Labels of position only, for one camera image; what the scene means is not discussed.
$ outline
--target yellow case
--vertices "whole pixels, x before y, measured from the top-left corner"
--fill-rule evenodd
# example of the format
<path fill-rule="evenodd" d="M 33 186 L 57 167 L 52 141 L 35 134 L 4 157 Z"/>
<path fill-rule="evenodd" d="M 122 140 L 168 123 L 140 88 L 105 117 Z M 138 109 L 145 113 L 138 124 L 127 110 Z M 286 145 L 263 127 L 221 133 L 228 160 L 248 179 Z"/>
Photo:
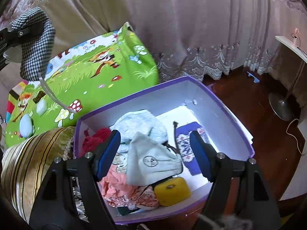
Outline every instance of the yellow case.
<path fill-rule="evenodd" d="M 169 179 L 154 188 L 159 203 L 162 206 L 174 205 L 191 195 L 191 191 L 182 177 Z"/>

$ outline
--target cardboard box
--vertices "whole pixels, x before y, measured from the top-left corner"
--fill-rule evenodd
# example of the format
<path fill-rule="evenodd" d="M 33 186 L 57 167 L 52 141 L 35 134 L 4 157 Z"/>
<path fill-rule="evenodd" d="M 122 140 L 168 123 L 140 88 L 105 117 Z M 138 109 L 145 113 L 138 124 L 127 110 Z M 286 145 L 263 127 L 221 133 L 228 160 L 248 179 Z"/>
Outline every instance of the cardboard box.
<path fill-rule="evenodd" d="M 75 155 L 79 156 L 85 138 L 84 131 L 87 129 L 91 136 L 102 127 L 112 126 L 119 117 L 127 112 L 146 109 L 155 117 L 159 116 L 158 119 L 162 119 L 162 114 L 167 115 L 172 110 L 174 112 L 176 108 L 189 111 L 187 114 L 180 113 L 180 115 L 173 113 L 179 120 L 189 122 L 195 121 L 196 118 L 206 130 L 217 151 L 225 153 L 231 159 L 243 161 L 254 156 L 254 149 L 236 118 L 227 111 L 225 105 L 211 90 L 190 76 L 180 77 L 139 91 L 82 116 L 76 126 Z M 208 196 L 211 183 L 201 174 L 197 176 L 200 177 L 196 179 L 194 176 L 193 179 L 189 179 L 182 175 L 189 180 L 188 185 L 193 187 L 192 196 L 169 207 L 160 206 L 153 211 L 119 216 L 116 208 L 108 206 L 107 202 L 106 204 L 116 224 L 156 220 L 176 215 L 185 212 L 189 207 L 205 200 Z"/>

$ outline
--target screw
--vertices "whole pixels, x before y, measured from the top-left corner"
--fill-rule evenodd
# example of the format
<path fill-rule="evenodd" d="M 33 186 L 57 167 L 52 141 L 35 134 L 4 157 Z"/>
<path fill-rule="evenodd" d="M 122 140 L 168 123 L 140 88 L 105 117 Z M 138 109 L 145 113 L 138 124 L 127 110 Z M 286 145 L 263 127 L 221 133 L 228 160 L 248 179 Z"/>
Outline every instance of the screw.
<path fill-rule="evenodd" d="M 217 156 L 218 159 L 224 159 L 225 158 L 225 154 L 223 152 L 217 153 L 216 156 Z"/>
<path fill-rule="evenodd" d="M 93 153 L 91 153 L 91 152 L 86 152 L 85 154 L 84 154 L 84 156 L 85 156 L 85 158 L 91 158 L 92 156 L 93 156 Z"/>
<path fill-rule="evenodd" d="M 248 161 L 251 163 L 251 164 L 256 164 L 257 161 L 255 158 L 249 158 Z"/>
<path fill-rule="evenodd" d="M 54 161 L 55 163 L 59 163 L 61 160 L 62 160 L 62 158 L 56 157 L 53 161 Z"/>

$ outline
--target power cord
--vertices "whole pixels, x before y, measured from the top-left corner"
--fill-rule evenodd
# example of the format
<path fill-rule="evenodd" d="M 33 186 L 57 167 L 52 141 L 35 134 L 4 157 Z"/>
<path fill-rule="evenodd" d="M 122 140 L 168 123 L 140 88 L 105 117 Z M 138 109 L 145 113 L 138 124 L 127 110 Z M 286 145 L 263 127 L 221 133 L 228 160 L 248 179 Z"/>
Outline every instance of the power cord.
<path fill-rule="evenodd" d="M 293 136 L 293 137 L 295 138 L 297 149 L 298 149 L 298 151 L 300 152 L 300 154 L 301 154 L 302 156 L 304 156 L 304 155 L 306 155 L 306 153 L 303 154 L 303 153 L 300 151 L 300 149 L 299 149 L 299 147 L 298 147 L 298 140 L 297 140 L 297 138 L 296 138 L 294 135 L 288 133 L 289 126 L 290 126 L 295 120 L 299 121 L 297 118 L 296 118 L 296 119 L 293 119 L 293 120 L 291 121 L 291 123 L 289 123 L 289 125 L 288 125 L 288 127 L 287 127 L 287 129 L 286 129 L 286 133 L 287 133 L 288 135 Z"/>
<path fill-rule="evenodd" d="M 291 37 L 297 40 L 297 37 L 294 33 L 291 33 Z M 297 47 L 304 55 L 307 57 L 307 54 L 300 48 L 300 45 Z"/>

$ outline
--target gold striped pillow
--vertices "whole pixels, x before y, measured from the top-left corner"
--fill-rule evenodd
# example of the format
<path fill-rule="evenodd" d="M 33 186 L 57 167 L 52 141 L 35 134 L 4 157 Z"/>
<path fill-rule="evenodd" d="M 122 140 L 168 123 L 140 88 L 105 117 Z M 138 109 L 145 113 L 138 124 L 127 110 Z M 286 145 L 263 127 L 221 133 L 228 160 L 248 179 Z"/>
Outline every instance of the gold striped pillow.
<path fill-rule="evenodd" d="M 54 158 L 63 156 L 75 127 L 57 128 L 10 147 L 3 155 L 2 188 L 20 216 L 29 223 L 41 182 Z"/>

